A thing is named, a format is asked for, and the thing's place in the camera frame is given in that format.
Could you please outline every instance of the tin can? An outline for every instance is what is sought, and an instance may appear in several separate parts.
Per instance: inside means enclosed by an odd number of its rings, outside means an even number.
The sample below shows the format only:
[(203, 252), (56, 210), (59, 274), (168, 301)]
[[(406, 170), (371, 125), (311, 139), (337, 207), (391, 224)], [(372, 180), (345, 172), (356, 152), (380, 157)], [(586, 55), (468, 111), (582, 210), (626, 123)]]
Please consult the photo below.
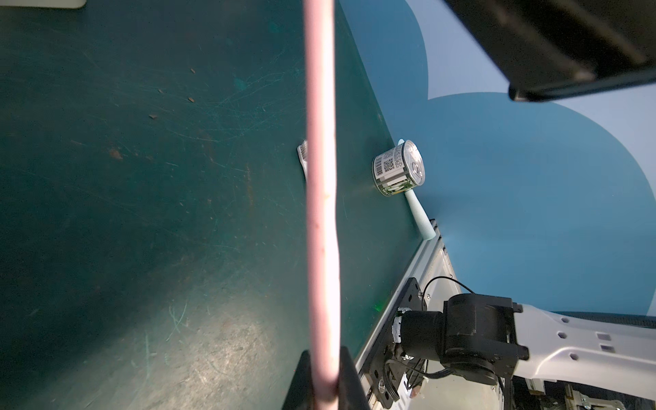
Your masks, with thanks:
[(385, 196), (420, 186), (426, 180), (424, 161), (412, 141), (405, 141), (374, 158), (371, 172), (378, 190)]

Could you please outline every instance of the pink rod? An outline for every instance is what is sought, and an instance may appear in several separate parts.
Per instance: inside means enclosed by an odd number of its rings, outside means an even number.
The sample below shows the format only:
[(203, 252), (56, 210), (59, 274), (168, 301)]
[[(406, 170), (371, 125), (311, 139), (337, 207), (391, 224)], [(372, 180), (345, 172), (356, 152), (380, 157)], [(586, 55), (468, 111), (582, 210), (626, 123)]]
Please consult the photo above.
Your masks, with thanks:
[(337, 409), (339, 249), (335, 226), (335, 20), (333, 0), (304, 0), (308, 139), (308, 299), (316, 409)]

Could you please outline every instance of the can lid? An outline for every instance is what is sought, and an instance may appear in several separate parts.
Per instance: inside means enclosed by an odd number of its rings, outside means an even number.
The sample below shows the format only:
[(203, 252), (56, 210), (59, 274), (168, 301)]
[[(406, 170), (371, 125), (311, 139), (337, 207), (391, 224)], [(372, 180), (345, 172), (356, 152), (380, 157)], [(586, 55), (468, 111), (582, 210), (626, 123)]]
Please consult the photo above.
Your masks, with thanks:
[(410, 178), (417, 185), (422, 185), (426, 180), (424, 171), (424, 160), (414, 142), (406, 140), (403, 143), (403, 158), (410, 172)]

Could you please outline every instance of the scratched surface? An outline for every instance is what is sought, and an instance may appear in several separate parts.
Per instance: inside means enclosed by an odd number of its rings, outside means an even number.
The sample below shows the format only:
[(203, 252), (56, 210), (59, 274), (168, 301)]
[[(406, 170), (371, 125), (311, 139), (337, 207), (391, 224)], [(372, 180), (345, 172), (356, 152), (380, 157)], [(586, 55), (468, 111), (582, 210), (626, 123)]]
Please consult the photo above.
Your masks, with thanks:
[[(419, 244), (337, 24), (342, 341)], [(308, 347), (298, 1), (0, 9), (0, 408), (279, 408)]]

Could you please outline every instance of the black cable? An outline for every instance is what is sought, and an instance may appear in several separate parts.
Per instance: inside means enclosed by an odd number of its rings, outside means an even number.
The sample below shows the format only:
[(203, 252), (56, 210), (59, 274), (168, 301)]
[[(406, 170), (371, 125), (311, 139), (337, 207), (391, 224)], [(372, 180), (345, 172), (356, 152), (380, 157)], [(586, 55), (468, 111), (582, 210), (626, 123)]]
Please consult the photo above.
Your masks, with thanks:
[(426, 284), (426, 286), (424, 286), (424, 291), (421, 293), (421, 299), (422, 299), (422, 300), (424, 300), (424, 297), (426, 296), (426, 291), (428, 290), (428, 285), (430, 285), (434, 280), (437, 280), (437, 279), (439, 279), (439, 278), (443, 278), (443, 279), (448, 279), (448, 280), (450, 280), (450, 281), (454, 281), (455, 283), (457, 283), (457, 284), (459, 284), (460, 286), (462, 286), (462, 287), (464, 287), (465, 289), (467, 289), (467, 291), (469, 291), (469, 293), (476, 293), (476, 292), (474, 292), (473, 290), (469, 289), (469, 288), (468, 288), (467, 286), (465, 286), (464, 284), (462, 284), (462, 282), (457, 281), (456, 279), (453, 279), (453, 278), (450, 277), (450, 276), (436, 276), (436, 277), (432, 278), (430, 281), (428, 281), (428, 283)]
[(454, 372), (451, 369), (444, 369), (437, 371), (435, 373), (425, 373), (423, 371), (419, 371), (415, 369), (414, 367), (405, 364), (402, 361), (394, 360), (394, 359), (388, 359), (385, 361), (385, 365), (383, 366), (383, 371), (382, 371), (382, 382), (385, 384), (385, 390), (389, 392), (390, 397), (392, 398), (393, 401), (398, 401), (400, 399), (399, 392), (396, 390), (396, 387), (392, 384), (392, 381), (390, 380), (388, 376), (388, 371), (391, 372), (390, 369), (390, 364), (394, 363), (396, 365), (400, 365), (405, 367), (408, 370), (412, 370), (423, 377), (427, 377), (429, 379), (442, 379), (443, 377), (452, 375)]
[[(417, 362), (417, 365), (414, 366), (413, 370), (410, 370), (410, 375), (408, 376), (408, 382), (410, 381), (410, 378), (415, 375), (415, 371), (417, 370), (417, 366), (419, 366), (420, 369), (424, 369), (424, 371), (427, 371), (428, 370), (428, 359), (420, 359)], [(405, 383), (405, 387), (407, 387), (408, 390), (412, 390), (416, 386), (420, 385), (423, 381), (424, 381), (423, 377), (417, 377), (413, 384)]]
[(398, 360), (395, 360), (395, 359), (387, 359), (385, 361), (385, 366), (389, 366), (391, 363), (403, 366), (406, 369), (412, 370), (416, 373), (419, 373), (420, 375), (422, 375), (423, 377), (426, 377), (428, 379), (441, 379), (443, 377), (450, 376), (450, 375), (453, 374), (453, 370), (450, 369), (450, 368), (446, 368), (444, 370), (436, 371), (435, 373), (425, 373), (421, 370), (414, 369), (412, 366), (407, 365), (402, 361), (398, 361)]

